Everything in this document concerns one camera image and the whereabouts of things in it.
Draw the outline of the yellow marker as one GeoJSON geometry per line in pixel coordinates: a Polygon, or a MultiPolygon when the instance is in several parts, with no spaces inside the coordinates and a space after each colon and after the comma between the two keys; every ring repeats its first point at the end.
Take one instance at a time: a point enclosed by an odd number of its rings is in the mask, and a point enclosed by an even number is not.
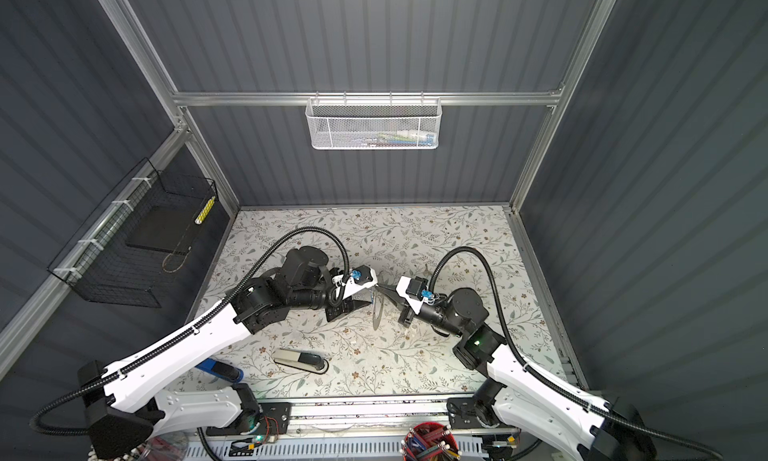
{"type": "Polygon", "coordinates": [[[206,201],[206,203],[203,205],[203,207],[200,209],[200,211],[196,215],[194,219],[194,223],[196,225],[202,225],[204,223],[209,213],[215,206],[215,203],[216,203],[216,196],[213,195],[206,201]]]}

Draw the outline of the grey black stapler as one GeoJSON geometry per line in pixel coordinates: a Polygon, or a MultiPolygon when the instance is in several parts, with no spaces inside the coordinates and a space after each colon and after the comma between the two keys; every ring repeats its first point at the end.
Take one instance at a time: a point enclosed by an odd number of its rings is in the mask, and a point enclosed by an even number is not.
{"type": "Polygon", "coordinates": [[[325,374],[329,369],[326,358],[309,351],[277,349],[272,353],[272,360],[280,366],[317,375],[325,374]]]}

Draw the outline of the red pencil cup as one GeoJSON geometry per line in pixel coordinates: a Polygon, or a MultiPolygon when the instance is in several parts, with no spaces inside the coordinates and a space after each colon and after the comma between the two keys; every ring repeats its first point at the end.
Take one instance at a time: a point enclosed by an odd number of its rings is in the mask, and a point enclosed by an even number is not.
{"type": "Polygon", "coordinates": [[[462,451],[447,425],[428,421],[406,432],[400,454],[404,461],[455,461],[461,459],[462,451]]]}

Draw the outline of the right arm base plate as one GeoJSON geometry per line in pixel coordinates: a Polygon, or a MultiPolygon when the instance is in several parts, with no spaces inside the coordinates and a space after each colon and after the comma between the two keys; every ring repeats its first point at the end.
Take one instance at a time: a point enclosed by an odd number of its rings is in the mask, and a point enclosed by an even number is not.
{"type": "Polygon", "coordinates": [[[496,429],[509,428],[501,422],[491,424],[481,420],[475,410],[471,396],[449,397],[446,401],[449,425],[453,429],[496,429]]]}

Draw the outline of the black foam pad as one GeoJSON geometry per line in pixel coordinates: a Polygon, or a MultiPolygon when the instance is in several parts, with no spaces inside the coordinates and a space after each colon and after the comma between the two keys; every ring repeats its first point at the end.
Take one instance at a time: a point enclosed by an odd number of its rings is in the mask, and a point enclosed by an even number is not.
{"type": "Polygon", "coordinates": [[[194,223],[196,215],[194,210],[153,206],[128,235],[126,245],[166,254],[186,254],[202,228],[194,223]]]}

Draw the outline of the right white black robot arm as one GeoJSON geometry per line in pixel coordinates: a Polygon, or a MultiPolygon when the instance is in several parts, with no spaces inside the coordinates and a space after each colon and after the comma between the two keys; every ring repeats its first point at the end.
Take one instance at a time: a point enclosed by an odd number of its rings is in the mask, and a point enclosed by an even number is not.
{"type": "Polygon", "coordinates": [[[471,288],[458,288],[420,307],[408,290],[380,287],[401,308],[404,321],[420,319],[459,337],[454,355],[486,380],[473,396],[479,421],[526,431],[574,460],[653,460],[657,450],[644,433],[607,420],[567,399],[530,370],[535,364],[515,356],[505,338],[487,323],[489,312],[471,288]]]}

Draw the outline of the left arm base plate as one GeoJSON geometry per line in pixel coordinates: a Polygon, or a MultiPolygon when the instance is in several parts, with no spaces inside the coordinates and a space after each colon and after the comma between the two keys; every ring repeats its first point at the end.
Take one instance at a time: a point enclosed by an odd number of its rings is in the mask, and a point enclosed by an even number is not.
{"type": "Polygon", "coordinates": [[[229,425],[208,427],[208,436],[278,436],[287,433],[293,405],[288,402],[267,402],[246,407],[229,425]]]}

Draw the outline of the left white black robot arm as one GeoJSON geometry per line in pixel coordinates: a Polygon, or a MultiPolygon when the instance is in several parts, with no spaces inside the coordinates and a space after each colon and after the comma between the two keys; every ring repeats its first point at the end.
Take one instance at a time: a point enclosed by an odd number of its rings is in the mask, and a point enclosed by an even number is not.
{"type": "Polygon", "coordinates": [[[168,384],[219,350],[286,319],[293,309],[322,310],[333,321],[364,302],[356,294],[377,283],[374,269],[330,269],[328,256],[304,246],[283,264],[246,279],[231,301],[144,350],[105,368],[114,381],[86,398],[87,435],[97,457],[113,459],[164,434],[212,428],[226,434],[260,434],[266,428],[258,401],[244,383],[182,393],[168,384]]]}

